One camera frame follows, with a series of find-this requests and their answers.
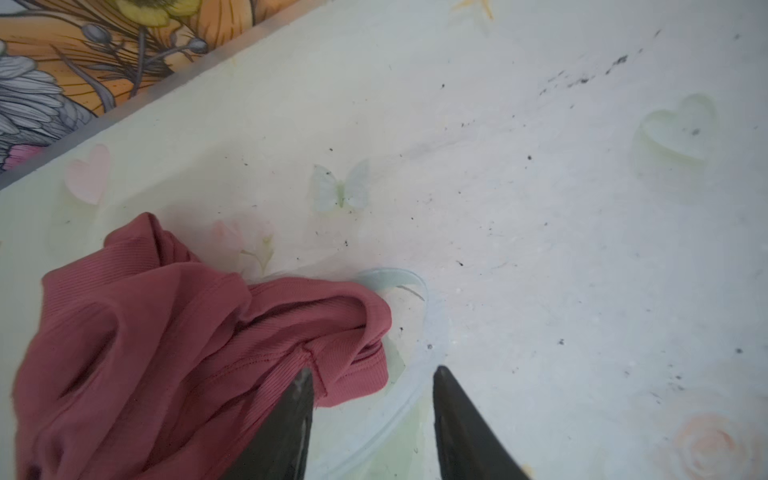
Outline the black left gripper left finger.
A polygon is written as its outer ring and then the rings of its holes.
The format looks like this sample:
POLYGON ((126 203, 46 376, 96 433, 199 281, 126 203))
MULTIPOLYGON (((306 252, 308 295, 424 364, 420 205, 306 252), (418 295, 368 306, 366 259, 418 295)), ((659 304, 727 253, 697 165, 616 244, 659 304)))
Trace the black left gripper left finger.
POLYGON ((304 368, 221 479, 303 479, 313 409, 313 376, 304 368))

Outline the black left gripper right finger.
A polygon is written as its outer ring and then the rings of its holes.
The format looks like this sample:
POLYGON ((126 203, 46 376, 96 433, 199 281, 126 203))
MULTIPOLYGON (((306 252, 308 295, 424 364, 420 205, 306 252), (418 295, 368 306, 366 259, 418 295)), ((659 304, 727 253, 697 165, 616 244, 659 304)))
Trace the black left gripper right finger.
POLYGON ((442 479, 529 480, 444 365, 434 373, 432 397, 442 479))

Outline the maroon ribbed cloth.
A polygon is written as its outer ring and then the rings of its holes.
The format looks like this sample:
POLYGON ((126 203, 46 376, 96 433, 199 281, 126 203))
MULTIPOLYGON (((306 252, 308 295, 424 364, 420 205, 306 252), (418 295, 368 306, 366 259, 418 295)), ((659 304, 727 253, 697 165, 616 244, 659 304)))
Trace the maroon ribbed cloth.
POLYGON ((42 280, 17 371, 20 479, 216 479, 295 376, 333 407, 388 382, 388 303, 354 282, 248 284, 150 213, 42 280))

